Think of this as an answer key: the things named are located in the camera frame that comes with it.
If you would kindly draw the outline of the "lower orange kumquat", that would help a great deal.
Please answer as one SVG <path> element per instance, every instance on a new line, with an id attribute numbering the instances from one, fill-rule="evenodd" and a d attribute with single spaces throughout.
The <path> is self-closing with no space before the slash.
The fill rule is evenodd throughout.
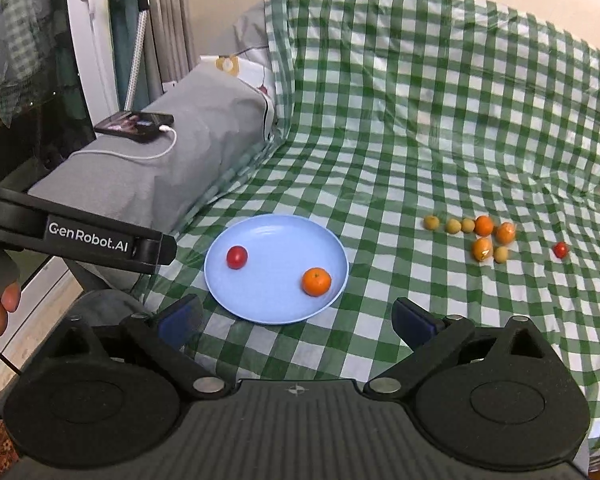
<path id="1" fill-rule="evenodd" d="M 483 262 L 492 257 L 493 245 L 490 237 L 479 237 L 471 245 L 471 255 L 478 262 Z"/>

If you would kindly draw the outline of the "lone orange mandarin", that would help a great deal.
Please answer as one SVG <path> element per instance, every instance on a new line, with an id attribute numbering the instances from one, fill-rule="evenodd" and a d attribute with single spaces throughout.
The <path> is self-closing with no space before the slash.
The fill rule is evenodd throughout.
<path id="1" fill-rule="evenodd" d="M 302 275 L 301 288 L 311 297 L 325 295 L 330 286 L 332 286 L 332 277 L 325 269 L 311 268 Z"/>

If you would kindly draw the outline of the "blue round plate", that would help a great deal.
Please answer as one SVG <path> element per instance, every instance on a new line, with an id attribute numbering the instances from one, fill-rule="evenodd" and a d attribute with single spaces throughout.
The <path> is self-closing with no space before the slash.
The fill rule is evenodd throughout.
<path id="1" fill-rule="evenodd" d="M 247 249 L 239 270 L 226 264 L 233 246 Z M 325 269 L 332 286 L 311 297 L 302 275 Z M 204 281 L 211 296 L 238 318 L 263 325 L 284 325 L 310 318 L 332 306 L 347 286 L 349 261 L 340 240 L 324 226 L 289 214 L 260 214 L 226 229 L 204 258 Z"/>

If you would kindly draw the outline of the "green checkered tablecloth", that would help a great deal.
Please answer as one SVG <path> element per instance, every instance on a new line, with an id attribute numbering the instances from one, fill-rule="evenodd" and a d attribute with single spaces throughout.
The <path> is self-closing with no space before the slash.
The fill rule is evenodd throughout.
<path id="1" fill-rule="evenodd" d="M 137 298 L 158 310 L 197 294 L 204 329 L 188 350 L 232 379 L 366 382 L 406 355 L 390 325 L 400 297 L 487 326 L 528 316 L 588 399 L 600 466 L 600 50 L 484 0 L 265 0 L 258 15 L 279 146 L 178 231 L 174 263 Z M 263 327 L 209 295 L 212 240 L 256 214 L 338 236 L 350 274 L 336 304 Z M 474 231 L 445 231 L 483 214 L 516 226 L 508 245 L 487 236 L 504 263 L 472 258 Z"/>

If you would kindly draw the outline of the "right wrapped orange kumquat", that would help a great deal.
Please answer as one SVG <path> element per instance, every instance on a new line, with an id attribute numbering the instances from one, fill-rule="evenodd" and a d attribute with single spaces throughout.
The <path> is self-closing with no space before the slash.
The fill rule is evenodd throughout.
<path id="1" fill-rule="evenodd" d="M 516 226 L 513 222 L 503 222 L 494 231 L 498 244 L 508 245 L 516 240 Z"/>

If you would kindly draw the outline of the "large red cherry tomato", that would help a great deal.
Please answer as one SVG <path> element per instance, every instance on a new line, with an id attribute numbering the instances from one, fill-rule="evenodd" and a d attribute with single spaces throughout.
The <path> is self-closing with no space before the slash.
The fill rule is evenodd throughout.
<path id="1" fill-rule="evenodd" d="M 243 268 L 248 261 L 248 252 L 245 247 L 233 246 L 226 254 L 226 264 L 232 270 Z"/>

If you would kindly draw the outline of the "white door frame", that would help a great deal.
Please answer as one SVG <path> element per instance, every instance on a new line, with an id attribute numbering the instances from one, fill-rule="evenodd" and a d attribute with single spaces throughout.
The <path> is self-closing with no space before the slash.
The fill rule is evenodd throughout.
<path id="1" fill-rule="evenodd" d="M 67 0 L 76 67 L 93 124 L 119 109 L 108 0 Z"/>

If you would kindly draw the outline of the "top orange kumquat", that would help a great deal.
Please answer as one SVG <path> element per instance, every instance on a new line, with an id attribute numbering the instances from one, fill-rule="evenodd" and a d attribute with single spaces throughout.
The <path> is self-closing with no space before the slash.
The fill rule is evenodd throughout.
<path id="1" fill-rule="evenodd" d="M 480 237 L 491 236 L 494 231 L 494 221 L 491 217 L 483 214 L 475 220 L 474 232 Z"/>

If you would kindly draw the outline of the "black smartphone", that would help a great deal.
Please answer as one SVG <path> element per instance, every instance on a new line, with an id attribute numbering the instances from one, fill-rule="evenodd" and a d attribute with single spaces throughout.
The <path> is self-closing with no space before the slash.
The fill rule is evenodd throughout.
<path id="1" fill-rule="evenodd" d="M 94 131 L 145 144 L 161 136 L 162 127 L 172 127 L 173 124 L 174 117 L 170 114 L 120 110 L 94 125 Z"/>

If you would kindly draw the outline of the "small red cherry tomato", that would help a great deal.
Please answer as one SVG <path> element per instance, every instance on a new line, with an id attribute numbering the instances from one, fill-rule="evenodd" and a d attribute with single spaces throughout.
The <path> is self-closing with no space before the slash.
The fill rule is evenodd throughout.
<path id="1" fill-rule="evenodd" d="M 553 247 L 553 252 L 558 259 L 563 259 L 568 256 L 569 247 L 565 242 L 558 242 Z"/>

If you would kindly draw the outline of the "tan longan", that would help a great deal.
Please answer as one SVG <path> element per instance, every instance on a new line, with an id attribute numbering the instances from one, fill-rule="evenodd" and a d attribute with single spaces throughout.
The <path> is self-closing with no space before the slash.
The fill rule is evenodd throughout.
<path id="1" fill-rule="evenodd" d="M 469 218 L 464 218 L 460 225 L 464 233 L 471 233 L 475 229 L 475 221 Z"/>
<path id="2" fill-rule="evenodd" d="M 494 249 L 493 258 L 497 263 L 504 263 L 508 259 L 508 248 L 506 246 L 498 246 Z"/>
<path id="3" fill-rule="evenodd" d="M 445 225 L 445 231 L 449 234 L 456 234 L 462 230 L 462 224 L 454 218 L 449 219 Z"/>
<path id="4" fill-rule="evenodd" d="M 422 224 L 429 231 L 434 231 L 440 226 L 440 220 L 438 217 L 430 214 L 422 219 Z"/>

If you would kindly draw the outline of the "grey curtain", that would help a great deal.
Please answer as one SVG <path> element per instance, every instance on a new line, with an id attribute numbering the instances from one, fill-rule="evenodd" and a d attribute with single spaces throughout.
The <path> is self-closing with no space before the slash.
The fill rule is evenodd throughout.
<path id="1" fill-rule="evenodd" d="M 143 49 L 136 55 L 138 0 L 108 0 L 118 100 L 121 105 L 125 103 L 133 60 L 138 58 L 133 100 L 137 110 L 171 90 L 197 64 L 188 0 L 148 3 Z"/>

